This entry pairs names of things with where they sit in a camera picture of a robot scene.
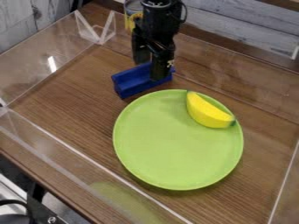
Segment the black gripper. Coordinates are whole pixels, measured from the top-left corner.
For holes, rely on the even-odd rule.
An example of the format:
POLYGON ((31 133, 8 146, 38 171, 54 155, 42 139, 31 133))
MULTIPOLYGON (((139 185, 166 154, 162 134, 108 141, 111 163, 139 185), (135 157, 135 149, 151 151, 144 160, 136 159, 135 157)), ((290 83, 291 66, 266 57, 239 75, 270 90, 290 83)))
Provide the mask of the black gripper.
POLYGON ((151 80, 170 74, 174 65, 174 36, 186 22, 183 0, 140 0, 143 16, 135 19, 132 54, 138 65, 151 60, 151 80))

